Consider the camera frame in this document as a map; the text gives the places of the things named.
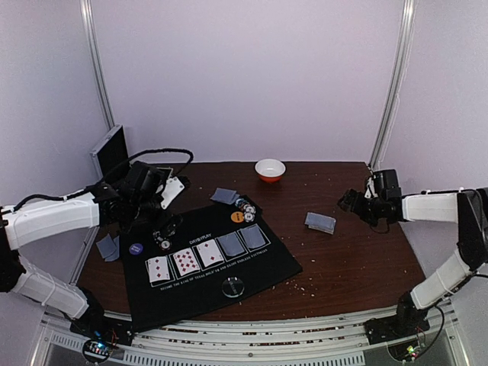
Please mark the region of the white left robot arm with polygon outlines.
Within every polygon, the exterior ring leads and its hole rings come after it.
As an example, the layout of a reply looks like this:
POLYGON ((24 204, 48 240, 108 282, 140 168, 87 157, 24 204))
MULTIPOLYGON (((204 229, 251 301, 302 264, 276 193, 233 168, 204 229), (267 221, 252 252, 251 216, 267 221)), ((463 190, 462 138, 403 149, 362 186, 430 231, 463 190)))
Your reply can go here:
POLYGON ((139 225, 162 232, 173 227, 169 206, 187 185, 170 178, 154 188, 117 190, 106 183, 62 197, 35 194, 1 209, 1 291, 14 292, 54 307, 94 339, 110 330, 100 303, 87 291, 61 281, 20 255, 20 248, 74 230, 117 223, 129 231, 139 225))

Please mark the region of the three of diamonds card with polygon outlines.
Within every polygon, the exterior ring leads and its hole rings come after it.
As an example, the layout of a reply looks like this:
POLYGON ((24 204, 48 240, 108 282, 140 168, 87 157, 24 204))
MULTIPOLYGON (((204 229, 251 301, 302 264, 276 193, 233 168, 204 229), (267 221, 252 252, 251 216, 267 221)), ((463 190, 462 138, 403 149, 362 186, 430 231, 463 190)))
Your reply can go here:
POLYGON ((166 256, 149 258, 146 260, 146 267, 150 284, 160 281, 168 281, 171 278, 166 256))

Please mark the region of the blue patterned playing card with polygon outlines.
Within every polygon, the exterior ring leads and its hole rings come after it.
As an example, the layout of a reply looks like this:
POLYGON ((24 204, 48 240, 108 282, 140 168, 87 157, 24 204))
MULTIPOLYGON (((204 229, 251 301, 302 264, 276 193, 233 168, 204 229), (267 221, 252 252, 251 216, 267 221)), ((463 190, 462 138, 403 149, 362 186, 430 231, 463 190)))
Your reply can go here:
POLYGON ((223 204, 234 204, 238 198, 239 194, 237 191, 226 188, 216 188, 215 192, 210 197, 212 201, 223 204))
POLYGON ((110 234, 96 243, 98 251, 103 259, 114 251, 114 247, 119 245, 119 239, 112 238, 110 234))
POLYGON ((105 262, 114 262, 120 258, 120 246, 115 246, 114 251, 108 255, 104 261, 105 262))

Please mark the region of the grey playing card deck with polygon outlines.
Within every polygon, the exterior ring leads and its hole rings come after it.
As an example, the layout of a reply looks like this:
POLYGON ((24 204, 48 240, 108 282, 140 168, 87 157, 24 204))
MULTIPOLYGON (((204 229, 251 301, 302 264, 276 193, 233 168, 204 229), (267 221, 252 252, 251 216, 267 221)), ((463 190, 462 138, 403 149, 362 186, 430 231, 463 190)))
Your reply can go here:
POLYGON ((319 213, 308 212, 305 225, 312 230, 333 234, 335 232, 336 219, 319 213))

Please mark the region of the nine of diamonds card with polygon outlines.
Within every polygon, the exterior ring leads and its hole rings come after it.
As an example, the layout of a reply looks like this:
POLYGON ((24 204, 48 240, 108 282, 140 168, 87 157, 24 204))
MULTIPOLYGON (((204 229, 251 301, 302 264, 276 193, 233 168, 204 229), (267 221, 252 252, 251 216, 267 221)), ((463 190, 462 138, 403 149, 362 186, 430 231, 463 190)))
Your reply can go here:
POLYGON ((199 272, 201 267, 191 248, 182 249, 172 255, 180 277, 199 272))

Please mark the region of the orange big blind button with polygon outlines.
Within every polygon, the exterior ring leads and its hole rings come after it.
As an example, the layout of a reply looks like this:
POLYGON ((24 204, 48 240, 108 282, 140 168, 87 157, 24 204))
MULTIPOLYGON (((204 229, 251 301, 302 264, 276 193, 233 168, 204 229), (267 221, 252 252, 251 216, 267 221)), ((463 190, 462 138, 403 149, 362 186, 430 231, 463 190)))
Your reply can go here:
POLYGON ((234 223, 242 223, 245 221, 244 213, 241 211, 233 212, 230 218, 234 223))

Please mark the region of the two of diamonds card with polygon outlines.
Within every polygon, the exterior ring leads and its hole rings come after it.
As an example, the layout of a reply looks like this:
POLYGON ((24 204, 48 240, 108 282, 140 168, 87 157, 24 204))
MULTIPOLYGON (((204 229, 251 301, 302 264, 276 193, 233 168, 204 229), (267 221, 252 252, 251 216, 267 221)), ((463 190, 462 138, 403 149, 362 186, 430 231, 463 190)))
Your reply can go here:
POLYGON ((214 239, 196 246, 198 254, 205 268, 224 261, 220 249, 214 239))

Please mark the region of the black dealer button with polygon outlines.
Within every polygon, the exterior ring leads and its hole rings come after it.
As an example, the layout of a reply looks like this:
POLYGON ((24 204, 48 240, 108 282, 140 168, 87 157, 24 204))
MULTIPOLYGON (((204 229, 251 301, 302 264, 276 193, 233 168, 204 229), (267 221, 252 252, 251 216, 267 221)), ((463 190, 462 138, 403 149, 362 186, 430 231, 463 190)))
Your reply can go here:
POLYGON ((245 285, 243 281, 236 276, 226 278, 221 285, 223 295, 228 298, 240 297, 244 290, 245 285))

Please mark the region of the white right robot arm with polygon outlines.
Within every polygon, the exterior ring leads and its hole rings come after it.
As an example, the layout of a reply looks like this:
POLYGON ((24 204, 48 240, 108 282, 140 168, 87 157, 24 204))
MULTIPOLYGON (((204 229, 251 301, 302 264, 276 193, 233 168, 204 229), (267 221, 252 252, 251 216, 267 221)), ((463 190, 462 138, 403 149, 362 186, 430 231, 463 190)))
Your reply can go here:
POLYGON ((375 227, 401 223, 428 277, 398 301, 390 328, 409 335, 440 300, 457 292, 487 263, 487 189, 403 194, 398 187, 372 192, 348 189, 340 209, 375 227))

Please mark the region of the poker chip pile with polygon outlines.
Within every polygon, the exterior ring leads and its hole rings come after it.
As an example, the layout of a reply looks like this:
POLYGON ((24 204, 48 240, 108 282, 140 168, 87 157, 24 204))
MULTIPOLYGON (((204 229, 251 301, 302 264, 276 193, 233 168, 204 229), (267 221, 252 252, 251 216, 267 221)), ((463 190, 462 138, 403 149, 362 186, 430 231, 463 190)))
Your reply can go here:
POLYGON ((155 244, 162 251, 167 251, 172 247, 172 236, 174 234, 174 230, 154 230, 152 232, 152 237, 155 244))
POLYGON ((245 198, 242 197, 237 198, 236 201, 234 202, 234 205, 243 214, 244 221, 252 222, 255 220, 256 208, 245 198))

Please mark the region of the purple small blind button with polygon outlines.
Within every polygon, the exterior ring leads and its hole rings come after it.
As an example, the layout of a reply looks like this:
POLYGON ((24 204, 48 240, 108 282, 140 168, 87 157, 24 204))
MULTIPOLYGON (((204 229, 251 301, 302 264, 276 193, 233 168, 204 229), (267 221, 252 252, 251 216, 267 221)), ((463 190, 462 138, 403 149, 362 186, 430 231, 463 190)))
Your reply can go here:
POLYGON ((129 253, 131 255, 141 255, 143 253, 144 247, 141 243, 133 243, 129 246, 129 253))

